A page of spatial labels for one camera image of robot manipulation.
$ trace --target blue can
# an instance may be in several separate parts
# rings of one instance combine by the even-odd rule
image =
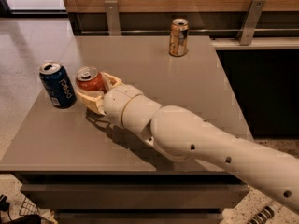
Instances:
[[[45,63],[39,68],[39,77],[52,101],[58,108],[68,108],[77,98],[66,70],[59,63]]]

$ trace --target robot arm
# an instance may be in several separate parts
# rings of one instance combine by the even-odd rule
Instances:
[[[172,161],[207,161],[299,213],[299,160],[225,133],[178,106],[162,106],[129,85],[104,97],[111,123],[135,133]]]

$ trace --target floor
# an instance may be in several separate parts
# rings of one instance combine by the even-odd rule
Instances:
[[[42,89],[38,67],[47,61],[59,61],[73,37],[68,19],[0,18],[0,159],[17,133],[34,100]],[[299,157],[299,140],[256,140]],[[8,196],[12,219],[19,217],[24,196],[21,183],[12,175],[0,175],[0,194]],[[272,201],[249,187],[248,196],[235,208],[223,212],[221,224],[246,224]],[[50,210],[40,215],[53,219]],[[3,222],[9,221],[1,213]],[[278,207],[268,224],[299,224],[299,216]]]

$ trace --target can lid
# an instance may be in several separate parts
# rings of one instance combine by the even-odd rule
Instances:
[[[176,26],[185,26],[188,25],[188,21],[185,19],[174,19],[172,21],[172,23],[174,23]]]
[[[52,62],[52,63],[45,63],[39,68],[39,72],[44,75],[51,75],[55,72],[58,72],[62,66],[60,63]]]
[[[80,68],[77,72],[77,80],[79,81],[89,81],[98,75],[98,70],[95,67],[84,66]]]

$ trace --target can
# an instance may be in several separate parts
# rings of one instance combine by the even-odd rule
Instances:
[[[77,72],[76,84],[85,91],[106,92],[102,74],[95,67],[84,66],[80,68]]]
[[[172,56],[183,56],[187,50],[189,25],[185,19],[174,19],[171,24],[169,54]]]
[[[65,68],[57,62],[45,63],[39,68],[39,77],[52,101],[58,108],[68,108],[76,100],[76,94]]]

